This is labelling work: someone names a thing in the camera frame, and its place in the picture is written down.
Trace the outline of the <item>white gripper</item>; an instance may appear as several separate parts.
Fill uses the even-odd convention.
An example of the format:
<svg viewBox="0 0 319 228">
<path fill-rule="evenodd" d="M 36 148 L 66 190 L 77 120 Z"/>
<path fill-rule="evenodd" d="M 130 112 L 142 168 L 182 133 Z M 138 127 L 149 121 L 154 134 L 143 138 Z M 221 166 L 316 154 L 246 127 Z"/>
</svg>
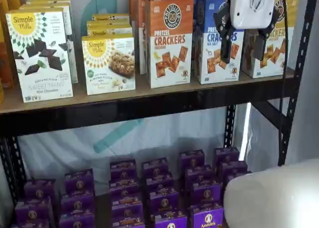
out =
<svg viewBox="0 0 319 228">
<path fill-rule="evenodd" d="M 254 57 L 263 60 L 266 42 L 280 16 L 274 7 L 275 0 L 226 0 L 213 14 L 216 29 L 221 37 L 221 60 L 230 62 L 232 38 L 235 29 L 258 29 Z"/>
</svg>

